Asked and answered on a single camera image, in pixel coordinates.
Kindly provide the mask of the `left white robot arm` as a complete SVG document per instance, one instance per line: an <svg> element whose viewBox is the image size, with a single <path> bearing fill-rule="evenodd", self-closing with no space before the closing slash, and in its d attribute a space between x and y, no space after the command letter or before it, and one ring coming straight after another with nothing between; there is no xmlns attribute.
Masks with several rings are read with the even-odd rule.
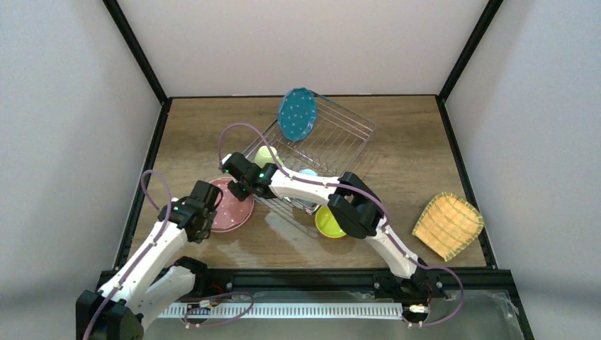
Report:
<svg viewBox="0 0 601 340"><path fill-rule="evenodd" d="M184 257L160 272L183 246L208 238L222 197L222 189L197 181L188 196L170 199L133 257L100 288L78 297L76 338L142 339L168 306L196 289L206 270L198 260Z"/></svg>

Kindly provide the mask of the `pink polka dot plate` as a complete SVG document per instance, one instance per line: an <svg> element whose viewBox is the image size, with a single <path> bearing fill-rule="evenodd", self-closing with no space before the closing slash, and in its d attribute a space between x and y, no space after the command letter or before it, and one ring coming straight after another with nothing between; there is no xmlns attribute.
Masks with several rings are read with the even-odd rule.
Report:
<svg viewBox="0 0 601 340"><path fill-rule="evenodd" d="M239 201L231 194L228 189L228 183L231 178L221 177L210 181L211 184L223 190L224 197L217 208L217 215L213 220L212 232L225 233L241 227L254 210L254 199L247 197L244 201Z"/></svg>

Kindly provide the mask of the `blue polka dot plate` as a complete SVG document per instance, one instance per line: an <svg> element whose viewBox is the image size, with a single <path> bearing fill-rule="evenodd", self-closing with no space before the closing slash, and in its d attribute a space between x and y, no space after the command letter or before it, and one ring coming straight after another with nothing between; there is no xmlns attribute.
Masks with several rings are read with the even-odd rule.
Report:
<svg viewBox="0 0 601 340"><path fill-rule="evenodd" d="M317 119L314 93L307 88L290 90L281 100L277 121L282 135L291 142L304 140Z"/></svg>

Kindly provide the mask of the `light blue mug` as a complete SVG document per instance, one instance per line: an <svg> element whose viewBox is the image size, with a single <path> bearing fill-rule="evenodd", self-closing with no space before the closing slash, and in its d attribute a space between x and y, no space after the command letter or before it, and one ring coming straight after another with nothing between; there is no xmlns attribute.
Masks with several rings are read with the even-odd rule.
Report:
<svg viewBox="0 0 601 340"><path fill-rule="evenodd" d="M300 170L300 173L307 176L318 176L318 173L313 171L312 169L302 169ZM298 201L298 206L302 207L302 209L304 209L304 211L306 211L307 213L311 213L312 211L314 211L314 209L320 206L318 203L315 203L311 200L304 200L300 198L297 198L296 200Z"/></svg>

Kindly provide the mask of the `yellow-green bowl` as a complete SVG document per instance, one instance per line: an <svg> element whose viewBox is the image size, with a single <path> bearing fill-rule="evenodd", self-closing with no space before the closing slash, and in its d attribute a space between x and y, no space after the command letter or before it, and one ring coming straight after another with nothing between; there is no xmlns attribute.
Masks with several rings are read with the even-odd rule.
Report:
<svg viewBox="0 0 601 340"><path fill-rule="evenodd" d="M327 206L322 206L317 210L315 214L315 226L321 235L330 239L340 239L347 235L338 225Z"/></svg>

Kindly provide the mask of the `light green mug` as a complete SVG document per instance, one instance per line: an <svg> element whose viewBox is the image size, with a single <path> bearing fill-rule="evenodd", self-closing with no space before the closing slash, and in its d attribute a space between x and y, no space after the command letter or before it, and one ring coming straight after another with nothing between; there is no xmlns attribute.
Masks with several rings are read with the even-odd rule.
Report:
<svg viewBox="0 0 601 340"><path fill-rule="evenodd" d="M254 163L263 168L266 164L279 164L285 167L275 147L261 146L254 156Z"/></svg>

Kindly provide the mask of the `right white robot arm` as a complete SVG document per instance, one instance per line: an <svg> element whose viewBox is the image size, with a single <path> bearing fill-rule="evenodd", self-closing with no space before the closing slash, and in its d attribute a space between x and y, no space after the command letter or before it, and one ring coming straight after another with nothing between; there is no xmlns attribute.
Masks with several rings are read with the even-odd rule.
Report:
<svg viewBox="0 0 601 340"><path fill-rule="evenodd" d="M220 161L220 170L234 178L232 193L239 199L252 194L264 199L290 198L327 207L350 237L367 242L401 279L416 278L428 266L410 251L391 227L380 199L351 172L340 177L301 174L276 162L263 167L234 152Z"/></svg>

